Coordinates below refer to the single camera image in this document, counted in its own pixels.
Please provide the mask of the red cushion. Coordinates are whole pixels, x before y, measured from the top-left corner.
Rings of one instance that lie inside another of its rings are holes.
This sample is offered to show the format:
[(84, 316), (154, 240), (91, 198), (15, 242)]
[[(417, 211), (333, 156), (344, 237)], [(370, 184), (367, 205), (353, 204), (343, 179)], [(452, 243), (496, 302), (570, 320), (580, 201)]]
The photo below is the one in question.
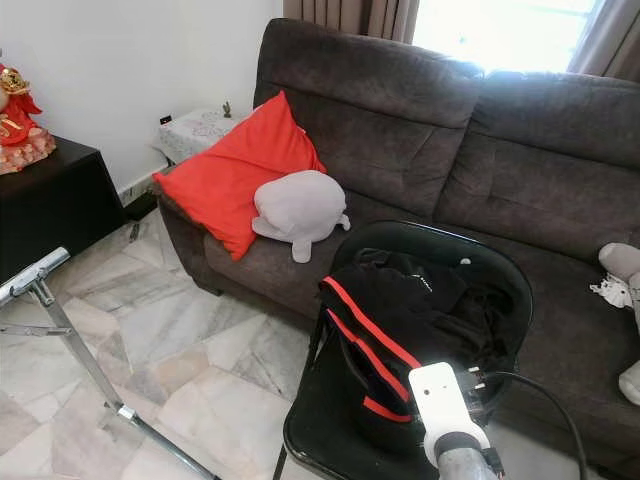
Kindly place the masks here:
[(221, 242), (230, 259), (250, 251), (257, 189), (285, 175), (326, 168), (314, 142), (294, 120), (285, 92), (257, 106), (214, 146), (152, 180), (187, 218)]

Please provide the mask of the red Buddha statue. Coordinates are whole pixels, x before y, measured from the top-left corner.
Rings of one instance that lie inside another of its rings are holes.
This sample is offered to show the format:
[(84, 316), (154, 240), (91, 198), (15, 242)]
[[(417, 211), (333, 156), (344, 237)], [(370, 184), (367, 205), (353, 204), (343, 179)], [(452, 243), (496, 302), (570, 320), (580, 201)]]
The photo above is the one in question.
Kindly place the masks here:
[(56, 141), (33, 119), (44, 111), (35, 104), (29, 82), (17, 69), (0, 68), (0, 174), (6, 175), (46, 159)]

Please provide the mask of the brown fabric sofa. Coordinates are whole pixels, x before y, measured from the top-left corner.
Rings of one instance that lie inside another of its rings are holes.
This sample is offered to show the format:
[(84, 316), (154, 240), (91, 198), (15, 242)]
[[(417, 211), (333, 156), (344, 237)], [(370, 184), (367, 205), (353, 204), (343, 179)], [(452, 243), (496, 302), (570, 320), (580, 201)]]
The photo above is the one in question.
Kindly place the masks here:
[(355, 227), (406, 220), (506, 253), (531, 284), (521, 374), (556, 394), (591, 466), (640, 480), (640, 360), (628, 308), (590, 291), (604, 244), (640, 248), (640, 83), (484, 73), (402, 42), (266, 24), (255, 102), (283, 91)]

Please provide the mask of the brown curtain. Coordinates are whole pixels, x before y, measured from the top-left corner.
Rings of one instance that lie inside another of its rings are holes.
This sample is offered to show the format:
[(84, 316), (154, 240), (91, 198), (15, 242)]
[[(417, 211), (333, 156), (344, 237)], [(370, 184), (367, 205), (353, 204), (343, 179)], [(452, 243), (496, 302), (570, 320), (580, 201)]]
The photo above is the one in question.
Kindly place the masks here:
[(285, 18), (411, 44), (420, 0), (283, 0)]
[(602, 0), (568, 72), (640, 83), (640, 0)]

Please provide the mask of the grey plush toy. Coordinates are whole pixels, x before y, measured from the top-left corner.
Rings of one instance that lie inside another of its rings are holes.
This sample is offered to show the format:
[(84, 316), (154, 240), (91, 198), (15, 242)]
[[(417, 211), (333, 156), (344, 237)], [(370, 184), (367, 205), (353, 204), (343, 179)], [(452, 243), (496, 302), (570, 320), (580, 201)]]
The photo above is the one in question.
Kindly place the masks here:
[(253, 196), (253, 232), (291, 244), (292, 259), (308, 262), (312, 247), (335, 228), (349, 230), (346, 192), (337, 180), (317, 170), (284, 175), (262, 184)]

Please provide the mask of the black folding chair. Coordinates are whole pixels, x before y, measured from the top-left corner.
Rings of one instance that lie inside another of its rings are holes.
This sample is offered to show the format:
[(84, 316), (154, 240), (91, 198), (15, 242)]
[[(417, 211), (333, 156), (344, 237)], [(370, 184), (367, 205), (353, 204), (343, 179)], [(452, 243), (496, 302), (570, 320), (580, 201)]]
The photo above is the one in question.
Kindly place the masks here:
[[(532, 320), (529, 280), (515, 262), (488, 244), (411, 221), (375, 221), (347, 234), (335, 252), (329, 274), (365, 248), (410, 253), (431, 262), (476, 259), (502, 271), (517, 285), (527, 297)], [(285, 451), (303, 465), (337, 480), (436, 480), (438, 472), (422, 449), (417, 454), (396, 454), (375, 447), (358, 434), (351, 416), (357, 404), (351, 389), (356, 384), (344, 361), (337, 330), (323, 320), (321, 310), (308, 344), (300, 392), (285, 417)]]

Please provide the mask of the silver metal clothes rack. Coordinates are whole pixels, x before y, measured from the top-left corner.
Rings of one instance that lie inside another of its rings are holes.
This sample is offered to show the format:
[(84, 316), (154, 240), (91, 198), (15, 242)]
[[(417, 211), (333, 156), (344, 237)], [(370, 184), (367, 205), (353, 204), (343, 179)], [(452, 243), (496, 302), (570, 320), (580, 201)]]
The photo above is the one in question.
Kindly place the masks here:
[(152, 442), (160, 445), (161, 448), (170, 454), (173, 454), (184, 466), (191, 468), (202, 480), (223, 480), (216, 475), (215, 472), (201, 465), (191, 454), (183, 451), (178, 444), (166, 438), (166, 436), (161, 434), (154, 426), (148, 424), (148, 422), (142, 419), (136, 410), (129, 407), (128, 403), (125, 403), (123, 398), (119, 396), (119, 393), (116, 392), (114, 385), (110, 383), (108, 375), (101, 369), (100, 362), (96, 360), (90, 348), (84, 343), (82, 335), (79, 334), (76, 326), (74, 326), (67, 312), (65, 312), (64, 307), (60, 305), (58, 298), (56, 298), (54, 292), (52, 292), (49, 283), (47, 283), (47, 278), (49, 278), (50, 274), (60, 268), (69, 257), (70, 253), (65, 250), (65, 248), (56, 247), (55, 250), (47, 253), (42, 259), (32, 262), (27, 268), (20, 270), (19, 273), (10, 276), (5, 282), (0, 283), (0, 308), (22, 297), (23, 294), (29, 294), (29, 296), (32, 296), (40, 303), (46, 315), (49, 315), (52, 320), (51, 326), (26, 326), (3, 323), (0, 325), (0, 333), (18, 335), (18, 337), (60, 338), (63, 340), (64, 346), (68, 348), (70, 355), (76, 358), (77, 364), (90, 375), (93, 384), (100, 390), (102, 397), (104, 397), (104, 407), (106, 410), (110, 410), (113, 412), (113, 415), (128, 422), (132, 428), (140, 431), (140, 433), (146, 435)]

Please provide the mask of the black garment red stripes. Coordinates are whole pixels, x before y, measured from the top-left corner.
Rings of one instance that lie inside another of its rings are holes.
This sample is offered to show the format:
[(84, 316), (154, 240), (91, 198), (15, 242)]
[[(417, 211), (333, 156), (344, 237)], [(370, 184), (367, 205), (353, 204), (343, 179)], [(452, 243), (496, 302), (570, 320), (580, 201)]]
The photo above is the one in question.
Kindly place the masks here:
[(431, 364), (485, 372), (515, 366), (531, 308), (502, 271), (476, 259), (431, 262), (365, 248), (320, 280), (349, 375), (358, 434), (384, 451), (422, 449), (408, 375)]

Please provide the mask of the black TV console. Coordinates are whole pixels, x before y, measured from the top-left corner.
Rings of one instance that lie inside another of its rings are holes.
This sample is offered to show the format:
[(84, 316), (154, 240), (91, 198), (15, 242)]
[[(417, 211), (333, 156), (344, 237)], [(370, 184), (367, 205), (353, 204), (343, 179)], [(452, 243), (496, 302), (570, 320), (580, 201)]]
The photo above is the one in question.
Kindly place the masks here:
[(58, 247), (81, 253), (124, 224), (101, 152), (58, 137), (44, 160), (0, 177), (0, 275), (8, 279)]

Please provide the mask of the lace-covered side table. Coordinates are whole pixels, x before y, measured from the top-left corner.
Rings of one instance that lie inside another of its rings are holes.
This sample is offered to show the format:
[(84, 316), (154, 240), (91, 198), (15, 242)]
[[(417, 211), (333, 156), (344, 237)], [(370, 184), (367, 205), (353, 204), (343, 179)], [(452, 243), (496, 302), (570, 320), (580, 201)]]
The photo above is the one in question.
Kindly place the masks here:
[(244, 115), (232, 115), (233, 118), (224, 118), (223, 110), (215, 108), (197, 109), (173, 116), (173, 122), (160, 124), (157, 128), (151, 146), (156, 148), (170, 165), (183, 163), (189, 157), (209, 150), (244, 119)]

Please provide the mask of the bright window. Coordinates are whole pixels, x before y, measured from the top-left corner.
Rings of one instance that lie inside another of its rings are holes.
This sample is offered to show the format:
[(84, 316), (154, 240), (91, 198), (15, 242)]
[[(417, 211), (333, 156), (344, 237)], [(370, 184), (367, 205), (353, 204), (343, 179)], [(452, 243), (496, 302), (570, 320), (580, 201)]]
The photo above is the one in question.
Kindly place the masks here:
[(419, 0), (411, 44), (484, 70), (567, 72), (605, 0)]

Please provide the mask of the beige plush toy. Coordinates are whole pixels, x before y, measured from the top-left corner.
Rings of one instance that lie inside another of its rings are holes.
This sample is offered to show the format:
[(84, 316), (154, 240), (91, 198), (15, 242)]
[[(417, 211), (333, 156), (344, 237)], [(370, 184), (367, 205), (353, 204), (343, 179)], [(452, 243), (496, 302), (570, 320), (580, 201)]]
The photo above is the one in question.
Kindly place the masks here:
[[(640, 333), (640, 248), (626, 243), (604, 244), (598, 260), (605, 276), (599, 284), (591, 285), (590, 291), (613, 307), (628, 308)], [(621, 372), (618, 387), (627, 401), (640, 404), (640, 360)]]

